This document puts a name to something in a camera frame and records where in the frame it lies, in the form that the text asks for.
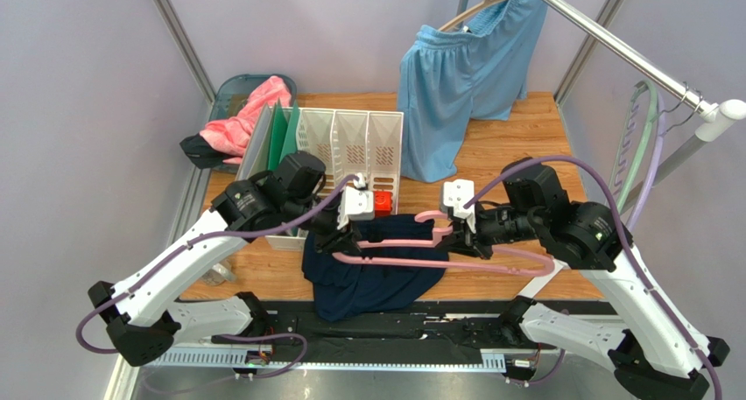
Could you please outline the navy blue shorts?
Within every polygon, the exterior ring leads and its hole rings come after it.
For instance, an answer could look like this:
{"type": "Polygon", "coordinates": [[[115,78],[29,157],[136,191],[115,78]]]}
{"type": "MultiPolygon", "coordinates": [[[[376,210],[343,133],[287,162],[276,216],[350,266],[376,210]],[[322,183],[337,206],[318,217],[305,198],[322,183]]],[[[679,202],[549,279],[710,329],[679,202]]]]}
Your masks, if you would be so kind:
{"type": "MultiPolygon", "coordinates": [[[[364,241],[426,240],[433,237],[434,221],[418,222],[413,214],[377,218],[358,224],[364,241]]],[[[306,237],[301,269],[313,285],[317,315],[330,322],[367,312],[407,307],[434,287],[443,269],[358,265],[337,261],[314,249],[315,234],[306,237]]]]}

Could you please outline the pink plastic hanger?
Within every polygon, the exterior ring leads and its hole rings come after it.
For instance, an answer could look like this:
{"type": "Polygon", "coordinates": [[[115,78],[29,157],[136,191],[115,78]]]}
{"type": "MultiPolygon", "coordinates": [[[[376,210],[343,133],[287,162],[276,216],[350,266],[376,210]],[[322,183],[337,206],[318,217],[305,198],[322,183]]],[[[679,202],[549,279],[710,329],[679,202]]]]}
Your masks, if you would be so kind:
{"type": "MultiPolygon", "coordinates": [[[[369,242],[362,241],[356,244],[358,249],[381,249],[381,248],[407,248],[407,249],[435,249],[437,244],[443,242],[446,236],[450,236],[453,233],[453,228],[448,226],[446,228],[434,227],[430,240],[422,239],[385,239],[381,242],[369,242]]],[[[332,257],[342,263],[355,264],[355,265],[375,265],[375,266],[392,266],[392,267],[411,267],[420,269],[459,269],[459,270],[475,270],[492,272],[499,274],[507,274],[520,277],[544,277],[559,272],[562,269],[561,265],[558,265],[557,261],[547,255],[540,255],[538,253],[509,248],[507,246],[493,245],[489,248],[492,254],[502,254],[521,257],[523,259],[532,260],[541,265],[540,269],[519,269],[515,267],[509,267],[505,265],[492,264],[492,263],[474,263],[474,262],[451,262],[451,261],[435,261],[435,260],[423,260],[423,259],[411,259],[411,258],[394,258],[394,257],[381,257],[381,256],[363,256],[363,255],[350,255],[347,254],[344,249],[334,249],[330,251],[332,257]]]]}

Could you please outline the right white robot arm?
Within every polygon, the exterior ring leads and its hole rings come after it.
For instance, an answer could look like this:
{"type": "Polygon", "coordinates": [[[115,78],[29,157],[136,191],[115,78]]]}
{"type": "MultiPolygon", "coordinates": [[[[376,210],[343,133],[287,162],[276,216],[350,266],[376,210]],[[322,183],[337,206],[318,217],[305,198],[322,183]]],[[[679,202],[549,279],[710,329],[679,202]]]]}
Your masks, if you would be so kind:
{"type": "Polygon", "coordinates": [[[728,357],[727,342],[698,331],[672,304],[616,210],[570,200],[549,157],[519,160],[497,181],[508,200],[493,207],[469,180],[442,185],[440,209],[453,231],[440,247],[487,259],[511,243],[537,241],[580,272],[624,323],[607,328],[517,296],[499,315],[504,334],[577,354],[637,399],[722,398],[716,369],[728,357]]]}

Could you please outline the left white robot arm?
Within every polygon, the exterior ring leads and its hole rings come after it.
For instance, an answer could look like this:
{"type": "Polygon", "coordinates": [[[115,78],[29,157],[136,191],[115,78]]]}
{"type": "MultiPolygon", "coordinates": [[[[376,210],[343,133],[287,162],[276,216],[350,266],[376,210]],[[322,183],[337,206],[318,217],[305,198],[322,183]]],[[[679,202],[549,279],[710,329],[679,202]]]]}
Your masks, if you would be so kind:
{"type": "Polygon", "coordinates": [[[181,294],[256,239],[293,228],[316,236],[324,250],[357,251],[359,232],[350,218],[357,208],[372,212],[368,177],[350,174],[321,197],[325,183],[320,159],[305,151],[289,154],[273,170],[230,183],[183,236],[137,273],[92,285],[88,297],[105,322],[111,352],[141,367],[180,343],[258,342],[268,333],[268,314],[253,293],[187,302],[181,294]]]}

